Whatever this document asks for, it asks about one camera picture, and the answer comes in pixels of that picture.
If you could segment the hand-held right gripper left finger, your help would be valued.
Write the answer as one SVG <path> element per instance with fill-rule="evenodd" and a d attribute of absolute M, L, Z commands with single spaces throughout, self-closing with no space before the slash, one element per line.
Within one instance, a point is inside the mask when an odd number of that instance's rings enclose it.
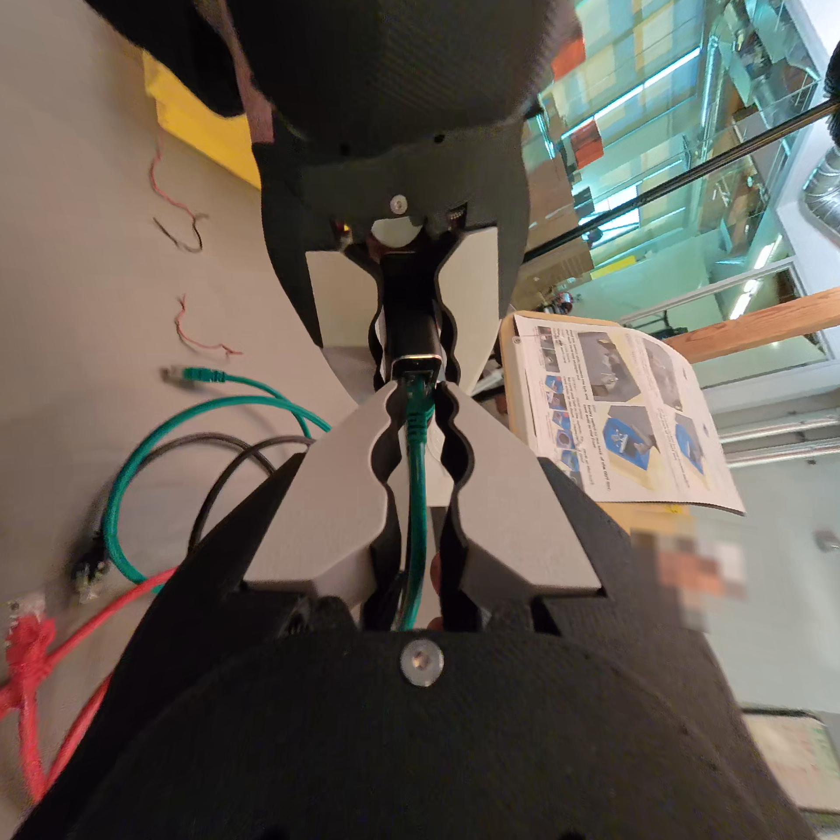
<path fill-rule="evenodd" d="M 313 444 L 245 582 L 338 597 L 364 628 L 391 630 L 403 587 L 403 536 L 389 479 L 402 459 L 403 385 L 391 382 Z"/>

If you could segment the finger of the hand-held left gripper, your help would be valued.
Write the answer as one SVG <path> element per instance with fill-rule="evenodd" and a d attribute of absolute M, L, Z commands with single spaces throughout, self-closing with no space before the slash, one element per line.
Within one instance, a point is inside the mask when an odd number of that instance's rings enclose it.
<path fill-rule="evenodd" d="M 501 323 L 497 229 L 458 236 L 437 268 L 435 285 L 445 379 L 473 389 Z"/>
<path fill-rule="evenodd" d="M 328 366 L 346 391 L 373 391 L 375 279 L 340 252 L 309 251 L 306 258 Z"/>

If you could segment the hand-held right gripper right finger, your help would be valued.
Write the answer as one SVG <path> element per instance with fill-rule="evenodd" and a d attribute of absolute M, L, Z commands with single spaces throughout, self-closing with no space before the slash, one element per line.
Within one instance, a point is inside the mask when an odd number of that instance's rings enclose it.
<path fill-rule="evenodd" d="M 436 421 L 454 483 L 438 549 L 444 630 L 478 631 L 509 602 L 599 595 L 601 581 L 531 449 L 452 383 L 437 386 Z"/>

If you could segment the black ethernet splitter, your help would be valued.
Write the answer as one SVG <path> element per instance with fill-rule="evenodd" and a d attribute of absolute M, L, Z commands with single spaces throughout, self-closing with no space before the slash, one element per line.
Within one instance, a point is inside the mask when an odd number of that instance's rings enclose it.
<path fill-rule="evenodd" d="M 421 254 L 395 252 L 383 258 L 381 269 L 387 372 L 393 380 L 420 382 L 432 391 L 444 364 L 435 268 Z"/>

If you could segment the person's left forearm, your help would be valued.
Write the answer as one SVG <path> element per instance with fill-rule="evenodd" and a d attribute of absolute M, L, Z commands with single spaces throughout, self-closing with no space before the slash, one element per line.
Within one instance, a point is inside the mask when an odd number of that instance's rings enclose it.
<path fill-rule="evenodd" d="M 223 118 L 247 115 L 257 133 L 271 109 L 257 89 L 225 1 L 88 1 L 130 43 L 168 69 Z"/>

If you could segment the instruction sheet on wooden stand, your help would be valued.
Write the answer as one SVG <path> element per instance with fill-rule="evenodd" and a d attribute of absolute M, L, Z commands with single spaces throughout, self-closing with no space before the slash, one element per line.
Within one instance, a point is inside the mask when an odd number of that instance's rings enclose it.
<path fill-rule="evenodd" d="M 514 310 L 509 311 L 500 322 L 498 333 L 507 421 L 510 431 L 535 454 L 536 437 L 529 390 L 527 380 L 518 366 L 516 314 Z M 697 522 L 686 506 L 657 502 L 600 502 L 598 506 L 628 534 L 650 532 L 663 537 L 681 538 L 694 538 L 697 535 Z"/>

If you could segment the cardboard box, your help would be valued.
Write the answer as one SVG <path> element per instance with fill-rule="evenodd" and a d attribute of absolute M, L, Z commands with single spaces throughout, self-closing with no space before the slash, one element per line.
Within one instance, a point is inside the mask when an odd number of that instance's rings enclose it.
<path fill-rule="evenodd" d="M 528 174 L 528 186 L 530 225 L 526 252 L 576 228 L 579 223 L 571 184 L 559 154 Z M 590 247 L 583 238 L 575 238 L 526 265 L 529 276 L 551 282 L 578 280 L 593 269 Z"/>

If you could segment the printed instruction sheet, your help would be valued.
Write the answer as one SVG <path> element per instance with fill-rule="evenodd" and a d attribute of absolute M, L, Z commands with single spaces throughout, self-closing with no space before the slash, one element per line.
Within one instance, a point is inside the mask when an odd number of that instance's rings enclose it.
<path fill-rule="evenodd" d="M 614 322 L 519 311 L 536 453 L 593 501 L 745 514 L 706 398 L 666 343 Z"/>

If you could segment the orange box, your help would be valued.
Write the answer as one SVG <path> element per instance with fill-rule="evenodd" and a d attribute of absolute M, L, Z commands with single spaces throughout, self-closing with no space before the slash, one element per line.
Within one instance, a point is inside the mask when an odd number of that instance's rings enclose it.
<path fill-rule="evenodd" d="M 558 81 L 564 78 L 583 64 L 585 59 L 586 51 L 583 35 L 577 34 L 574 38 L 565 39 L 551 61 L 553 80 Z"/>
<path fill-rule="evenodd" d="M 595 119 L 589 119 L 574 129 L 570 133 L 570 143 L 578 170 L 583 170 L 604 155 L 604 143 Z"/>

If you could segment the yellow plastic bin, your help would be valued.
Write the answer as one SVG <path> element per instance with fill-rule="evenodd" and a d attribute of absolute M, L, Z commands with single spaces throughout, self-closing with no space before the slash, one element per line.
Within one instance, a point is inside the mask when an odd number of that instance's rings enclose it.
<path fill-rule="evenodd" d="M 245 115 L 223 118 L 205 106 L 160 62 L 141 52 L 146 94 L 159 126 L 257 190 L 261 181 Z"/>

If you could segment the black pole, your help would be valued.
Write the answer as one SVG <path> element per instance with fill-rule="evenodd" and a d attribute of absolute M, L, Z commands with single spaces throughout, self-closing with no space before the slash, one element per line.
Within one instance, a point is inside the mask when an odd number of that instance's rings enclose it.
<path fill-rule="evenodd" d="M 707 161 L 699 163 L 688 171 L 668 179 L 666 182 L 641 192 L 613 209 L 594 215 L 584 223 L 578 224 L 569 231 L 549 239 L 546 243 L 528 250 L 523 257 L 522 264 L 527 265 L 547 256 L 576 239 L 587 236 L 597 228 L 603 228 L 606 224 L 617 220 L 621 216 L 640 210 L 642 207 L 654 203 L 687 185 L 724 170 L 730 165 L 753 155 L 755 152 L 761 151 L 777 142 L 781 142 L 783 139 L 821 120 L 828 119 L 829 134 L 835 145 L 838 145 L 838 111 L 839 45 L 836 45 L 826 66 L 824 100 L 819 104 L 795 115 L 791 119 L 785 120 L 777 126 L 763 131 L 751 139 L 745 140 L 715 155 Z"/>

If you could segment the silver metal pipes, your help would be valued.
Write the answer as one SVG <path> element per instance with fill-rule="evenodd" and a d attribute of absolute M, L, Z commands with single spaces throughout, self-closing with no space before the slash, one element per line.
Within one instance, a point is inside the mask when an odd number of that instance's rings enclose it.
<path fill-rule="evenodd" d="M 722 430 L 719 440 L 728 467 L 745 469 L 838 456 L 838 429 L 836 407 Z"/>

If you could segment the wooden beam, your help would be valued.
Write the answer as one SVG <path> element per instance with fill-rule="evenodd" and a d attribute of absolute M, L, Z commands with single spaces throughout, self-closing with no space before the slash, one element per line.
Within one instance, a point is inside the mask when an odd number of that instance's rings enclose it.
<path fill-rule="evenodd" d="M 839 325 L 839 288 L 774 305 L 740 318 L 682 333 L 665 343 L 697 364 Z"/>

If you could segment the white handwritten label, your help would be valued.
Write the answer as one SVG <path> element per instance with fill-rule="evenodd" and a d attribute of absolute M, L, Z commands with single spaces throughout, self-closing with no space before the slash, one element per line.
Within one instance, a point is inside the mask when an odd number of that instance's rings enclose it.
<path fill-rule="evenodd" d="M 747 710 L 743 719 L 775 779 L 801 811 L 839 813 L 838 752 L 825 723 L 804 712 Z"/>

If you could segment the silver ventilation duct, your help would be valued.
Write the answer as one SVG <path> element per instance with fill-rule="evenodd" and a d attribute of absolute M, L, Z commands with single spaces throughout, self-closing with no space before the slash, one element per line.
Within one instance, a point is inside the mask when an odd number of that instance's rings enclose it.
<path fill-rule="evenodd" d="M 813 224 L 839 244 L 839 150 L 831 147 L 803 187 L 802 198 Z"/>

